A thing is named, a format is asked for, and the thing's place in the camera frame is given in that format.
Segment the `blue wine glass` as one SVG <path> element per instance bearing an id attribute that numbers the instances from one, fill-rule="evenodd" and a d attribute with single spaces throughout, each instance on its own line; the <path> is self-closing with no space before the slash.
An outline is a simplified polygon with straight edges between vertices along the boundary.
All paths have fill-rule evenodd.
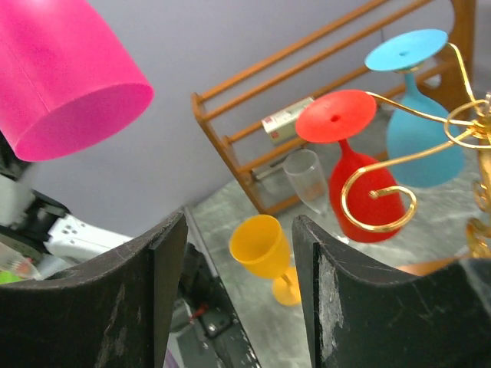
<path id="1" fill-rule="evenodd" d="M 448 34 L 439 29 L 410 31 L 377 46 L 365 58 L 372 71 L 405 71 L 405 94 L 401 104 L 436 117 L 446 117 L 448 111 L 423 95 L 416 84 L 412 67 L 437 54 L 447 43 Z M 441 123 L 416 117 L 396 109 L 389 121 L 386 146 L 389 159 L 419 153 L 447 141 Z M 465 166 L 465 156 L 459 146 L 430 156 L 401 163 L 390 168 L 393 177 L 402 185 L 430 188 L 457 177 Z"/>

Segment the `white label card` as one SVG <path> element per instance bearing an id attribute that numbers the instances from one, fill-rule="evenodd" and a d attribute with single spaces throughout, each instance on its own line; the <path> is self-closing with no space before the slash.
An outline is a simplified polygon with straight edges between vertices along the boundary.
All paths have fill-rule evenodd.
<path id="1" fill-rule="evenodd" d="M 261 120 L 262 127 L 273 145 L 279 145 L 297 136 L 296 121 L 302 111 L 314 100 L 313 97 L 306 97 Z"/>

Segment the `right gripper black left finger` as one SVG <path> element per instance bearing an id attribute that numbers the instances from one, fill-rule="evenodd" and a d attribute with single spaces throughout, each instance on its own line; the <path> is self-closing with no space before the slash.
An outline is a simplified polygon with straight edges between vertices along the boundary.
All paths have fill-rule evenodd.
<path id="1" fill-rule="evenodd" d="M 161 367 L 187 242 L 177 210 L 44 281 L 1 287 L 3 367 Z"/>

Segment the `yellow wine glass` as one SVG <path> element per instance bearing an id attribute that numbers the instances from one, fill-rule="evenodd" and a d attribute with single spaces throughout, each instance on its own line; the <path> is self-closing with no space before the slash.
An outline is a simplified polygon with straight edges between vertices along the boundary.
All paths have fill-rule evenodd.
<path id="1" fill-rule="evenodd" d="M 272 280 L 274 298 L 284 306 L 301 303 L 297 270 L 280 222 L 271 215 L 246 219 L 229 240 L 231 256 L 259 278 Z"/>

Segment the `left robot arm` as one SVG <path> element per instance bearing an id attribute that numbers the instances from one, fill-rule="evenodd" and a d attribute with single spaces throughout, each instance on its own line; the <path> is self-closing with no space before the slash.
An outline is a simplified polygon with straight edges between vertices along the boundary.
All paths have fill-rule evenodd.
<path id="1" fill-rule="evenodd" d="M 44 280 L 131 240 L 73 216 L 35 191 L 34 163 L 1 138 L 1 282 Z"/>

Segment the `magenta wine glass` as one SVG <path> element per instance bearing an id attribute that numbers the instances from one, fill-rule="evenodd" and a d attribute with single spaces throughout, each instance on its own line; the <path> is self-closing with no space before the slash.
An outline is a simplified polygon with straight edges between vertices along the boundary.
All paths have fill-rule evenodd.
<path id="1" fill-rule="evenodd" d="M 134 122 L 153 96 L 88 2 L 1 3 L 1 132 L 19 159 L 91 147 Z"/>

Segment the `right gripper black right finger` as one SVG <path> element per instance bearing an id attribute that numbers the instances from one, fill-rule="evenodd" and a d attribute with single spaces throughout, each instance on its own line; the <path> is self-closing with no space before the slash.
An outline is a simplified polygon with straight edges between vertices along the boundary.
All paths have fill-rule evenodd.
<path id="1" fill-rule="evenodd" d="M 488 367 L 490 261 L 425 276 L 383 264 L 306 215 L 292 244 L 313 367 Z"/>

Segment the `red wine glass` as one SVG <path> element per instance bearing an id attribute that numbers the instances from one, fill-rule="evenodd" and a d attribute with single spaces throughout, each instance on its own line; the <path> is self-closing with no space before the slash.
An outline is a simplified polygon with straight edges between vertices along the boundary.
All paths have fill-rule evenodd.
<path id="1" fill-rule="evenodd" d="M 304 109 L 296 121 L 296 133 L 310 143 L 338 143 L 341 158 L 331 171 L 328 191 L 331 207 L 345 236 L 362 243 L 383 242 L 394 237 L 391 232 L 369 232 L 352 224 L 342 211 L 341 190 L 348 178 L 361 167 L 378 161 L 354 151 L 348 139 L 359 134 L 374 119 L 377 112 L 375 99 L 362 90 L 340 90 L 316 99 Z M 396 181 L 388 169 L 367 173 L 351 187 L 347 204 L 350 213 L 368 225 L 385 225 L 398 220 L 405 213 L 399 194 L 372 199 L 371 190 L 394 186 Z"/>

